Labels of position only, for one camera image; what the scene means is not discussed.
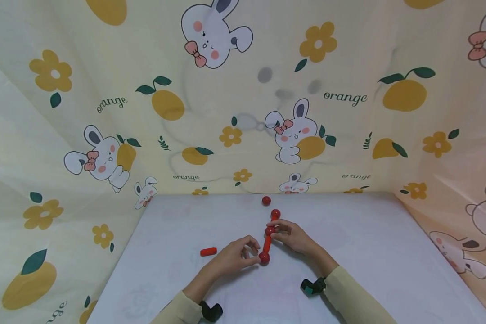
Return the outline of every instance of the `red block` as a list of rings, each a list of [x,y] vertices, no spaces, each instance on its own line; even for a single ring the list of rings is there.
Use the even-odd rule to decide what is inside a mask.
[[[207,256],[213,256],[216,253],[218,253],[218,250],[215,247],[209,248],[209,249],[203,249],[200,251],[200,255],[203,257]]]

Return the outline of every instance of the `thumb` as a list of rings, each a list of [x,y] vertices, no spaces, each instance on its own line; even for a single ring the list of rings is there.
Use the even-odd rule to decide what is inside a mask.
[[[242,259],[242,261],[243,261],[243,267],[247,267],[247,266],[257,265],[258,263],[261,262],[261,259],[258,256],[254,256],[253,258]]]
[[[272,239],[275,239],[276,241],[283,242],[285,244],[288,244],[290,241],[290,235],[283,234],[283,233],[272,233],[270,235]]]

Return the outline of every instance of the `person's left hand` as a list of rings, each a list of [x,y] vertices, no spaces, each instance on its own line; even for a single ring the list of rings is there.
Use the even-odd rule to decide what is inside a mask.
[[[246,246],[249,246],[256,255],[261,248],[255,238],[247,235],[244,238],[230,242],[215,258],[205,265],[205,268],[208,268],[209,271],[220,277],[260,263],[259,257],[254,256],[251,258],[249,256]]]

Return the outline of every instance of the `yellow flower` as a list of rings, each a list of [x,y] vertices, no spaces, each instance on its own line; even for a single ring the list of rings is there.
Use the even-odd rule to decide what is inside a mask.
[[[452,149],[452,144],[446,140],[446,134],[443,132],[435,132],[434,136],[425,137],[423,144],[425,144],[423,151],[434,153],[437,159]]]
[[[344,191],[343,193],[345,193],[345,194],[358,193],[359,194],[361,192],[363,192],[362,189],[359,189],[359,188],[351,188],[348,191]]]
[[[72,89],[72,82],[69,77],[72,75],[72,68],[66,62],[60,62],[56,53],[46,49],[42,52],[43,59],[33,59],[29,68],[37,73],[35,82],[42,90],[54,91],[59,89],[68,92]]]
[[[100,244],[103,249],[110,246],[110,242],[113,240],[113,232],[108,229],[108,225],[94,226],[92,232],[95,234],[94,243]]]
[[[331,21],[326,21],[319,29],[312,26],[306,31],[306,41],[302,42],[299,52],[305,58],[317,63],[326,57],[326,53],[333,52],[337,48],[337,40],[331,35],[335,31],[335,25]]]
[[[248,178],[253,176],[247,169],[242,169],[239,172],[234,172],[234,181],[241,181],[245,183],[248,181]]]
[[[425,199],[427,198],[427,184],[426,183],[409,183],[407,185],[404,185],[403,188],[410,192],[410,197],[412,199]]]
[[[196,189],[193,194],[199,194],[199,195],[206,195],[209,194],[208,191],[202,190],[202,189]]]
[[[239,128],[227,126],[221,132],[220,141],[223,142],[225,147],[230,147],[232,144],[239,144],[242,142],[242,139],[240,139],[242,131]]]
[[[32,206],[23,212],[23,218],[27,218],[24,224],[26,229],[35,229],[38,226],[41,230],[48,229],[52,225],[52,219],[63,213],[63,208],[59,207],[59,200],[53,199],[39,206]]]
[[[86,324],[86,322],[90,318],[90,315],[94,311],[95,304],[97,304],[97,301],[93,301],[88,307],[88,309],[85,310],[83,314],[81,314],[81,316],[79,317],[79,324]]]

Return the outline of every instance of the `white table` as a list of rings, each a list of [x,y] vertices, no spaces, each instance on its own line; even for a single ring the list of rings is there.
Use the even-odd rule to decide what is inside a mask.
[[[277,208],[399,324],[486,324],[485,308],[392,194],[274,194],[269,207],[262,197],[155,196],[88,323],[149,323],[212,259],[201,249],[221,250],[247,234],[262,246]],[[206,302],[223,307],[218,324],[339,323],[324,297],[305,296],[303,279],[317,277],[301,256],[273,243],[269,265],[220,280]]]

